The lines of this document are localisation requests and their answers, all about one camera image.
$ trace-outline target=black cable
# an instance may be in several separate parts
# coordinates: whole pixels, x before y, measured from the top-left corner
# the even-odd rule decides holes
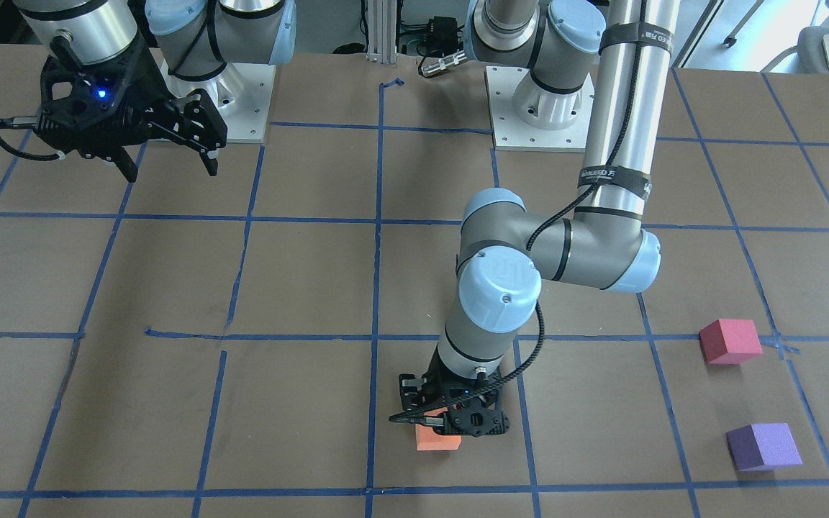
[[[216,4],[213,4],[212,9],[216,9]],[[184,55],[181,56],[181,61],[178,61],[178,65],[175,65],[175,68],[168,68],[168,75],[174,76],[175,73],[178,73],[178,70],[181,69],[181,66],[184,65],[184,62],[187,61],[188,56],[191,55],[191,50],[197,46],[197,42],[204,36],[204,33],[207,32],[207,15],[204,15],[204,23],[201,23],[200,29],[197,30],[197,36],[194,36],[194,39],[191,40],[191,43],[188,44],[187,50],[184,50]]]
[[[441,397],[438,402],[428,404],[427,406],[419,406],[417,409],[411,409],[395,414],[394,416],[389,416],[389,422],[423,424],[422,421],[425,418],[425,413],[428,413],[431,410],[444,409],[445,407],[448,409],[448,407],[456,406],[456,404],[465,403],[470,399],[483,396],[483,394],[497,390],[498,388],[503,387],[506,383],[513,381],[514,378],[520,376],[523,371],[526,371],[527,367],[530,367],[530,364],[533,364],[533,361],[536,360],[536,357],[539,356],[540,351],[543,349],[543,341],[545,339],[545,322],[543,321],[543,310],[539,307],[539,302],[536,302],[536,320],[539,321],[539,338],[536,340],[536,347],[533,348],[530,356],[527,356],[526,360],[520,364],[520,367],[514,368],[510,374],[507,374],[507,376],[504,376],[496,381],[492,381],[492,383],[488,383],[487,386],[481,387],[480,389],[470,391],[469,394],[464,394],[464,396],[454,397],[448,401]]]
[[[648,0],[642,0],[641,8],[638,13],[638,21],[641,23],[645,23],[645,7],[648,5]],[[632,104],[635,102],[635,86],[638,85],[638,66],[641,63],[641,53],[642,53],[642,45],[640,43],[636,44],[635,46],[635,58],[632,61],[632,75],[629,78],[629,95],[625,100],[625,113],[622,115],[622,125],[619,127],[619,132],[616,135],[616,141],[612,145],[612,151],[610,151],[610,156],[606,160],[606,166],[611,166],[612,161],[616,160],[616,155],[619,154],[619,148],[622,145],[622,141],[625,140],[625,132],[628,130],[629,127],[629,120],[632,118]],[[537,227],[536,230],[533,230],[533,233],[530,234],[530,239],[527,240],[527,252],[533,249],[533,243],[536,242],[536,238],[539,237],[540,234],[544,232],[544,230],[548,229],[550,226],[553,225],[559,219],[562,219],[570,211],[574,210],[575,207],[579,206],[590,194],[593,194],[593,191],[598,187],[598,184],[593,183],[584,193],[580,194],[580,196],[575,198],[575,201],[568,204],[565,209],[558,211],[558,214],[555,216],[550,217]]]
[[[0,119],[0,129],[16,129],[13,128],[13,124],[9,119]],[[60,160],[61,158],[65,157],[65,154],[62,153],[53,153],[52,155],[35,155],[33,153],[25,153],[24,151],[16,150],[16,148],[11,147],[9,143],[4,141],[4,139],[0,135],[0,146],[5,151],[9,151],[12,155],[18,158],[25,158],[25,160],[36,160],[39,162],[49,162],[51,160]]]
[[[363,33],[363,43],[369,47],[369,26],[366,24],[366,0],[360,0],[360,32]]]

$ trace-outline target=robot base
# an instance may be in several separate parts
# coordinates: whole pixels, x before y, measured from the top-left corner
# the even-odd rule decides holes
[[[563,130],[543,130],[523,122],[514,108],[514,91],[527,72],[526,68],[509,66],[487,66],[484,69],[494,128],[494,147],[497,150],[583,153],[593,108],[593,82],[590,76],[581,87],[578,116],[573,124]]]
[[[237,72],[237,88],[239,92],[232,101],[217,102],[219,114],[223,116],[228,128],[227,142],[237,144],[263,144],[267,130],[267,118],[270,114],[271,96],[273,94],[273,80],[276,75],[274,65],[254,65],[254,63],[231,63],[230,66]],[[168,76],[168,63],[162,63],[162,75],[165,76],[168,89],[176,92],[176,86],[184,89],[204,88],[207,91],[216,91],[214,82],[220,81],[220,88],[229,86],[224,82],[226,73],[203,83],[184,83]]]

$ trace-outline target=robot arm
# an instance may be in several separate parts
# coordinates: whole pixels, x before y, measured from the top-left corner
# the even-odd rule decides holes
[[[227,63],[285,63],[293,55],[294,0],[149,0],[150,26],[172,62],[168,82],[125,0],[14,3],[50,57],[40,73],[40,113],[0,119],[0,129],[32,129],[57,153],[24,153],[1,137],[0,145],[30,160],[78,150],[116,164],[128,181],[137,170],[124,146],[157,138],[197,151],[216,176],[228,133],[221,113],[230,102],[246,104],[235,102],[245,88]]]
[[[565,95],[579,88],[586,69],[582,75],[568,71],[570,63],[561,72],[557,65],[544,66],[544,73],[538,68],[569,59],[566,55],[589,66],[583,25],[595,23],[594,33],[598,26],[585,14],[590,13],[585,3],[553,0],[541,14],[530,0],[474,0],[469,52],[481,60],[527,66],[534,72],[527,76],[542,91]],[[564,9],[566,4],[572,9]],[[440,434],[506,432],[498,391],[542,345],[537,304],[542,279],[625,292],[645,291],[654,282],[661,253],[657,237],[641,229],[641,217],[651,192],[678,6],[679,0],[612,2],[609,29],[597,34],[602,38],[598,94],[573,203],[547,217],[527,212],[520,197],[506,189],[480,191],[470,200],[461,227],[454,307],[427,372],[420,378],[400,375],[404,411],[391,421],[431,426]],[[566,22],[569,16],[576,19]],[[539,27],[547,27],[542,36]],[[565,27],[578,27],[573,30],[581,36]],[[572,209],[573,219],[565,219]],[[498,365],[534,311],[540,324],[537,347],[515,373],[502,376]],[[445,411],[425,416],[436,409]]]
[[[136,165],[124,146],[165,138],[197,151],[216,175],[226,124],[206,92],[181,98],[168,92],[125,0],[14,3],[50,57],[40,72],[39,114],[0,119],[0,129],[33,129],[58,153],[17,152],[2,138],[0,145],[32,160],[78,150],[84,158],[114,163],[135,181]]]

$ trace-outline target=floor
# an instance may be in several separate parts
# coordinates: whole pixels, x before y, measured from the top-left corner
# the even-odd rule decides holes
[[[0,46],[0,116],[36,109],[43,58]],[[163,143],[131,150],[136,184],[0,151],[0,516],[829,517],[828,76],[672,72],[655,285],[547,283],[510,432],[417,453],[386,417],[442,329],[464,204],[575,193],[579,155],[497,152],[488,119],[478,63],[298,55],[266,145],[216,178]],[[705,365],[717,318],[763,356]],[[804,465],[737,472],[725,432],[752,422],[789,423]]]

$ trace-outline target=red foam cube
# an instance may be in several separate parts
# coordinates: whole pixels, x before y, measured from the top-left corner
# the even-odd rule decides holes
[[[431,410],[425,416],[440,416],[447,409]],[[437,452],[437,450],[458,450],[463,443],[460,435],[440,435],[432,427],[414,426],[415,442],[418,452]]]
[[[711,364],[740,365],[763,354],[753,320],[722,318],[699,332],[705,361]]]

